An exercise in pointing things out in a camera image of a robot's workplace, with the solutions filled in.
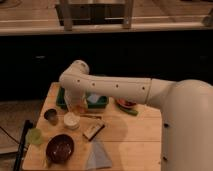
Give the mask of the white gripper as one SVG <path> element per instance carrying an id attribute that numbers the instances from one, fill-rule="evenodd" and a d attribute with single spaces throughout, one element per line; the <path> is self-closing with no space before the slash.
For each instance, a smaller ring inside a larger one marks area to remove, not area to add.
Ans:
<path id="1" fill-rule="evenodd" d="M 72 94 L 69 91 L 65 91 L 64 100 L 68 110 L 73 113 L 77 113 L 75 109 L 77 105 L 87 107 L 84 94 Z"/>

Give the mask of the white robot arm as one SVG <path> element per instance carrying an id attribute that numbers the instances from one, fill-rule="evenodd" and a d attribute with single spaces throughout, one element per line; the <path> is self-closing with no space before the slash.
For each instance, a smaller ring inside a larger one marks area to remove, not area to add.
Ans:
<path id="1" fill-rule="evenodd" d="M 59 83 L 72 107 L 90 92 L 159 109 L 161 171 L 213 171 L 213 85 L 196 79 L 96 76 L 82 60 L 73 61 Z"/>

